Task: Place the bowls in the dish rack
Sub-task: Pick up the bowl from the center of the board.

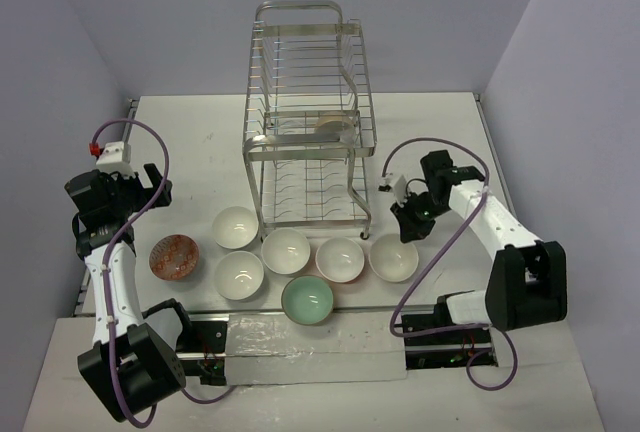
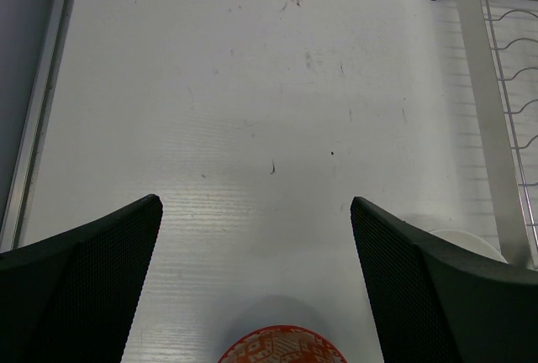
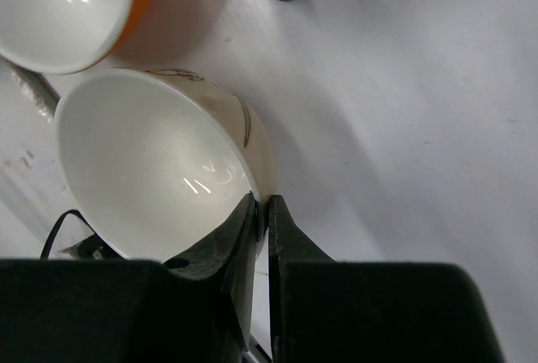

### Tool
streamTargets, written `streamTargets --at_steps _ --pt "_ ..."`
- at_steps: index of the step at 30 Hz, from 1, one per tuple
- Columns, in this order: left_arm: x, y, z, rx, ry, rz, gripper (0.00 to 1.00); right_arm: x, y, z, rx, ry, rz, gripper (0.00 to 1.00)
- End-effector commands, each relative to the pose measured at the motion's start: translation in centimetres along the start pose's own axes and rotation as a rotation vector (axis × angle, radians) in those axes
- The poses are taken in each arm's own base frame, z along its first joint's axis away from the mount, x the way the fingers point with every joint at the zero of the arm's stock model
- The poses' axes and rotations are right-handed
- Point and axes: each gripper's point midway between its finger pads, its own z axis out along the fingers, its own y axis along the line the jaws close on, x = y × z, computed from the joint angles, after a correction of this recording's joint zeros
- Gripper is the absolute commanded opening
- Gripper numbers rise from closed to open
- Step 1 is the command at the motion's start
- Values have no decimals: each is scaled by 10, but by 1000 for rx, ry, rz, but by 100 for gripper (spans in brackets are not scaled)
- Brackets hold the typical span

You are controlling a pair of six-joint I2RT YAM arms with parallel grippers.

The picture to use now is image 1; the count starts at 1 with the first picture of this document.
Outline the white bowl beige outside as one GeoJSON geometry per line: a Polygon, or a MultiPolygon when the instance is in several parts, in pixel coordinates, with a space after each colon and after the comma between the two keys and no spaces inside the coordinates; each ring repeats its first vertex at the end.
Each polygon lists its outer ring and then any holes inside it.
{"type": "Polygon", "coordinates": [[[317,119],[314,132],[318,134],[353,135],[356,122],[352,115],[339,111],[323,112],[317,119]]]}

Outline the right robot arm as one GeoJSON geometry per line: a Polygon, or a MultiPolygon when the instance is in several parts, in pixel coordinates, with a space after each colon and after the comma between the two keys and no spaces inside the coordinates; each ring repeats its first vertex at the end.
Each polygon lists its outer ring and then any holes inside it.
{"type": "Polygon", "coordinates": [[[438,217],[453,212],[480,241],[492,268],[485,289],[438,298],[434,330],[455,343],[469,326],[499,331],[559,322],[567,315],[567,266],[564,248],[526,229],[491,193],[488,173],[457,166],[445,150],[424,156],[420,165],[424,192],[410,191],[403,176],[384,176],[382,189],[394,193],[391,212],[403,243],[425,239],[438,217]]]}

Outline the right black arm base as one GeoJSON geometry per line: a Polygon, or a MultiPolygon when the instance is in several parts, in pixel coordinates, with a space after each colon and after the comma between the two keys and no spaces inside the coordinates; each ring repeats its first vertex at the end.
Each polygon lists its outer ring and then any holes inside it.
{"type": "MultiPolygon", "coordinates": [[[[403,334],[452,325],[445,300],[438,299],[431,309],[405,311],[394,324],[403,334]]],[[[469,360],[480,353],[473,366],[496,366],[493,341],[488,330],[439,332],[432,335],[404,338],[405,363],[408,370],[465,368],[469,360]]]]}

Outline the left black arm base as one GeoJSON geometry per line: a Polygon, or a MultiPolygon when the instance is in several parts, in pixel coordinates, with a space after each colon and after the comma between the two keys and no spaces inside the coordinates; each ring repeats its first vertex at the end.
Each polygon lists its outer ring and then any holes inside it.
{"type": "Polygon", "coordinates": [[[201,385],[226,386],[225,357],[228,320],[192,320],[177,342],[177,356],[185,375],[201,385]]]}

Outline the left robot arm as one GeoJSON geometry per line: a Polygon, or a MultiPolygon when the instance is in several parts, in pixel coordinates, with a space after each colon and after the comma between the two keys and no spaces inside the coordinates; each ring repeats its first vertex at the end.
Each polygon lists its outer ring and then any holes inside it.
{"type": "Polygon", "coordinates": [[[91,348],[77,358],[79,372],[118,422],[144,428],[144,411],[183,389],[186,376],[177,352],[195,338],[182,305],[165,300],[142,310],[136,289],[133,219],[171,203],[171,182],[153,163],[138,174],[98,169],[70,179],[65,191],[77,212],[72,219],[76,253],[94,286],[95,330],[91,348]]]}

